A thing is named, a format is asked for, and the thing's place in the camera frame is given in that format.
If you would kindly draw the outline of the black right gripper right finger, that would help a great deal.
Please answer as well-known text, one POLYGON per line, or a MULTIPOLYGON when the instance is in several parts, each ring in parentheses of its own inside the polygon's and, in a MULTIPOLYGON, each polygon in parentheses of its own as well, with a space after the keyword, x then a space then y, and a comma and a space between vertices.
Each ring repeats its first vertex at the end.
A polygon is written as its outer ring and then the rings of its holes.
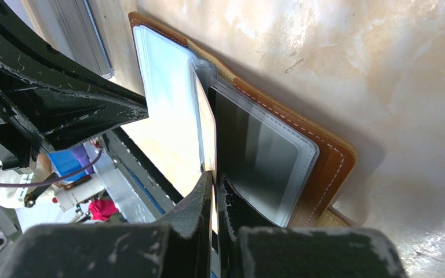
POLYGON ((406 277, 395 246, 367 228, 282 228, 222 176, 215 185, 222 277, 406 277))

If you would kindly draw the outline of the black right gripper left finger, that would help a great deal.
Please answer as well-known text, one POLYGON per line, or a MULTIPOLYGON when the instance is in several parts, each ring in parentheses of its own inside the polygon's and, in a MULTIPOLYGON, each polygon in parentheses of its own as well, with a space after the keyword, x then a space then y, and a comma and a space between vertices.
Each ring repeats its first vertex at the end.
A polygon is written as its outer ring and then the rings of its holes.
POLYGON ((38 225, 0 277, 209 277, 213 176, 150 224, 38 225))

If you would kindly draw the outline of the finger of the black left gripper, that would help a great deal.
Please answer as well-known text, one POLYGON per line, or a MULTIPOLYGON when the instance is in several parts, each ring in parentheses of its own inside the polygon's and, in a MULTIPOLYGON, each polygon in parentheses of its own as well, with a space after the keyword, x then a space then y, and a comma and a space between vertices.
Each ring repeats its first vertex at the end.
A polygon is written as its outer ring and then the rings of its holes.
POLYGON ((145 98, 54 50, 0 1, 0 162, 27 167, 148 117, 145 98))

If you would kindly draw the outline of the clear acrylic card box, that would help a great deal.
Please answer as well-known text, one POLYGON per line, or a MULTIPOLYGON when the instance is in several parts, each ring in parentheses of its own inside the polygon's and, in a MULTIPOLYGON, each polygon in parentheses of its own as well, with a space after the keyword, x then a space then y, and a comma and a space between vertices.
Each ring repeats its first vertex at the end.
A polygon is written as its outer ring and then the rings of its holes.
POLYGON ((102 76, 112 78, 108 59, 88 1, 22 1, 35 32, 52 48, 102 76))

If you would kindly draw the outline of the brown leather card holder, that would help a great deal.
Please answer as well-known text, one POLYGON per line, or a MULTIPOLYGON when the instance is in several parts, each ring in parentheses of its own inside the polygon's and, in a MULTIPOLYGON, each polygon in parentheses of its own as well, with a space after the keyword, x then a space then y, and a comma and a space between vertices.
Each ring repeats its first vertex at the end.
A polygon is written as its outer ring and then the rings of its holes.
MULTIPOLYGON (((218 92, 297 147, 279 209, 284 226, 347 226, 330 205, 356 164, 351 145, 244 81, 185 34, 137 12, 128 18, 149 109, 148 118, 138 122, 147 138, 136 134, 135 139, 156 155, 156 163, 168 160, 165 170, 182 195, 191 191, 188 181, 202 170, 194 110, 195 71, 215 120, 214 93, 218 92)), ((217 173, 224 173, 218 163, 217 141, 217 173)))

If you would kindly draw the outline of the yellow credit card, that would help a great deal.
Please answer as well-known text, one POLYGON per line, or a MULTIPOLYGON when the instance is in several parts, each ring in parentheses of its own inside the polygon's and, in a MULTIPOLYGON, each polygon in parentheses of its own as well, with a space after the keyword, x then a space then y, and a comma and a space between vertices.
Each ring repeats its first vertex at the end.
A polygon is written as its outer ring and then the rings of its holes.
POLYGON ((216 120, 209 103, 207 92, 197 73, 192 72, 194 84, 194 110, 199 144, 200 166, 212 176, 213 186, 217 177, 216 120))

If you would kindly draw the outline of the black credit card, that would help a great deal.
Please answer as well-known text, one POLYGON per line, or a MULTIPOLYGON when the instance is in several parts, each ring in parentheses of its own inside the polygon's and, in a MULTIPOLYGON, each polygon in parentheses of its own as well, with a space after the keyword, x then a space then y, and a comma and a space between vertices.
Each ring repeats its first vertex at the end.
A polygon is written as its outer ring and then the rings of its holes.
POLYGON ((279 226, 279 213, 298 149, 221 93, 214 93, 218 160, 236 191, 279 226))

